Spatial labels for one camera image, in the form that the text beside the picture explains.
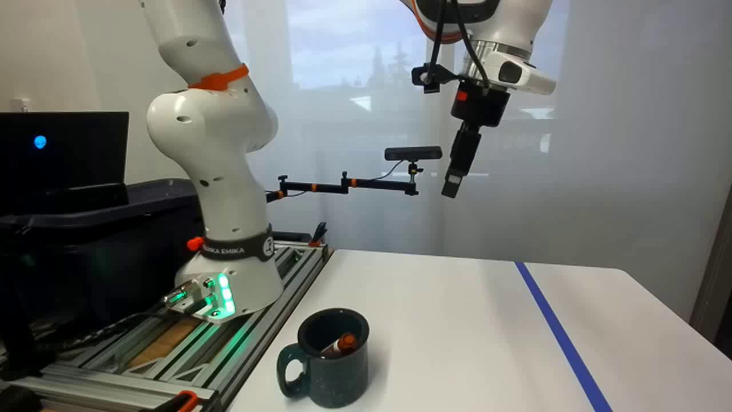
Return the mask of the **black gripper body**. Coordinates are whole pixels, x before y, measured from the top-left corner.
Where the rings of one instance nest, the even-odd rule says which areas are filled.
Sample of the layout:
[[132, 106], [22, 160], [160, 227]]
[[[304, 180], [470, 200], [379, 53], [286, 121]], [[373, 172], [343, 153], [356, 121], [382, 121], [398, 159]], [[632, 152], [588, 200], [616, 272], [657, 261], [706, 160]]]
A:
[[470, 126], [498, 126], [509, 94], [501, 89], [460, 84], [450, 116]]

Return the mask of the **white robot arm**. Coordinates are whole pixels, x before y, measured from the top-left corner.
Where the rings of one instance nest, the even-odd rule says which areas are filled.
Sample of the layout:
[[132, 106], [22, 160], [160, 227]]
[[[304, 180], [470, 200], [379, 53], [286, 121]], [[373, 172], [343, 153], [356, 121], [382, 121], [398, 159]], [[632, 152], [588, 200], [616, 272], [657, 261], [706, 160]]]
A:
[[[226, 324], [278, 300], [268, 195], [244, 156], [276, 134], [248, 69], [224, 27], [226, 0], [139, 0], [163, 62], [185, 80], [145, 111], [145, 132], [192, 182], [203, 237], [165, 298], [171, 311]], [[535, 35], [554, 0], [400, 0], [434, 43], [460, 42], [466, 69], [429, 59], [411, 84], [434, 94], [455, 84], [450, 116], [460, 121], [442, 192], [452, 197], [468, 174], [481, 132], [495, 126], [514, 89], [549, 94], [555, 84], [531, 65]]]

